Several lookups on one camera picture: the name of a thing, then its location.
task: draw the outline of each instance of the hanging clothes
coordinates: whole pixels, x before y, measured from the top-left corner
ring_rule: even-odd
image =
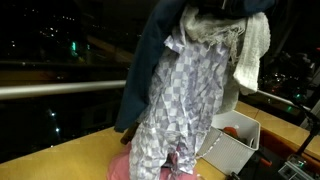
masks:
[[[244,72],[247,62],[259,61],[265,49],[247,54],[248,48],[253,48],[251,44],[257,45],[254,42],[259,41],[259,38],[252,39],[256,33],[251,29],[267,28],[265,33],[260,33],[266,35],[263,38],[270,38],[263,13],[241,20],[218,22],[218,19],[210,19],[208,22],[214,22],[214,25],[205,26],[207,28],[204,31],[196,27],[202,22],[208,25],[208,19],[198,19],[196,15],[197,9],[187,6],[180,26],[174,28],[165,41],[167,49],[152,76],[150,105],[140,115],[141,124],[132,140],[131,180],[159,179],[160,167],[168,154],[178,154],[176,175],[192,174],[195,154],[210,128],[212,117],[220,109],[224,98],[223,88],[230,83],[225,78],[232,76],[234,82],[238,82],[235,74],[225,75],[227,67],[240,64],[243,69],[238,71]],[[243,34],[246,27],[249,31]],[[237,56],[240,37],[244,38],[241,54],[245,53],[245,57],[253,59],[242,58],[241,54]],[[268,40],[261,44],[262,48],[269,46]]]
[[[186,3],[187,0],[160,0],[150,15],[129,70],[115,131],[123,132],[131,127],[149,105],[149,86],[154,69],[165,49],[163,42],[171,34],[173,26],[178,24]],[[239,18],[262,12],[274,3],[275,0],[221,0],[219,4],[225,4],[224,15]],[[233,106],[226,104],[226,107],[232,109]]]

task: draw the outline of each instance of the white container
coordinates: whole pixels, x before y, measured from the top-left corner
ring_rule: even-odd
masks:
[[[247,144],[230,137],[218,129],[234,127]],[[260,123],[236,111],[216,115],[198,155],[226,175],[239,173],[253,153],[259,149]]]

